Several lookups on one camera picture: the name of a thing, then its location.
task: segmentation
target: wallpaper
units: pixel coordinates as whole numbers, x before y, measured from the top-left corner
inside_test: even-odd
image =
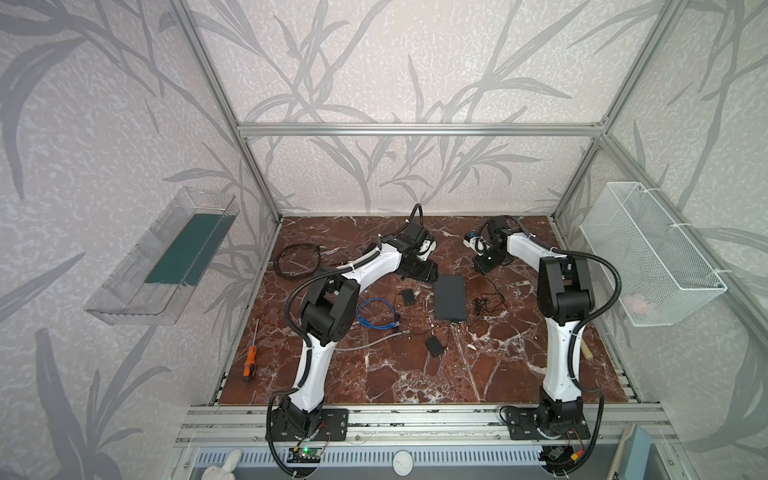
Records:
[[[710,5],[686,9],[613,134],[768,307],[768,3]]]
[[[270,215],[163,2],[11,0],[0,34],[0,478],[157,478],[213,391]],[[182,186],[241,212],[178,323],[87,314]]]
[[[579,227],[609,181],[629,179],[610,152],[596,157],[557,223],[569,247],[589,251]],[[595,302],[612,287],[592,269]],[[603,322],[645,402],[662,402],[702,480],[757,480],[768,468],[768,356],[722,298],[672,326],[633,326],[620,306]]]
[[[429,214],[548,214],[588,142],[588,137],[278,137],[251,149],[272,192],[280,192],[276,200],[285,212],[407,214],[421,202]]]
[[[241,123],[591,123],[663,2],[189,4]],[[549,213],[586,140],[249,138],[289,214]]]
[[[241,122],[599,121],[662,3],[189,2]]]

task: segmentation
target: clear plastic tray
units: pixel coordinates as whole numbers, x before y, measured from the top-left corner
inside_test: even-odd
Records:
[[[239,212],[232,194],[182,188],[85,311],[110,325],[175,324]]]

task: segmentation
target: green mat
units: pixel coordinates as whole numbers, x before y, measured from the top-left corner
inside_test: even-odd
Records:
[[[234,221],[232,216],[194,214],[144,283],[197,285]]]

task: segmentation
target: orange screwdriver handle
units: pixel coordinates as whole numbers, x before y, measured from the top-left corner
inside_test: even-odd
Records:
[[[256,374],[256,346],[251,346],[248,349],[248,357],[245,359],[245,366],[243,367],[243,381],[250,382],[253,380],[253,376]]]

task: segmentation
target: robotic arm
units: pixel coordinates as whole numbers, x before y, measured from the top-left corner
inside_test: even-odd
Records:
[[[297,439],[312,437],[320,425],[325,398],[324,384],[336,344],[349,332],[356,315],[358,297],[387,273],[432,283],[437,280],[437,264],[429,260],[435,239],[423,225],[413,223],[416,205],[406,225],[372,243],[357,260],[335,269],[321,267],[314,278],[299,286],[286,302],[286,321],[304,339],[301,360],[293,388],[277,410],[272,412],[274,429]],[[290,304],[308,287],[300,315],[301,325],[290,320]],[[326,294],[335,293],[335,301]]]
[[[594,308],[594,294],[587,260],[565,253],[553,252],[537,241],[518,222],[510,227],[507,217],[492,217],[480,228],[488,227],[491,241],[486,243],[474,231],[465,235],[464,244],[478,255],[474,258],[475,270],[485,275],[500,265],[507,265],[519,258],[538,272],[537,300],[547,323],[547,373],[541,388],[541,400],[531,417],[535,429],[521,426],[517,432],[525,438],[557,439],[568,430],[578,428],[582,438],[589,438],[584,431],[583,401],[578,384],[578,367],[581,349],[570,349],[571,337],[581,345],[583,329],[577,326]]]

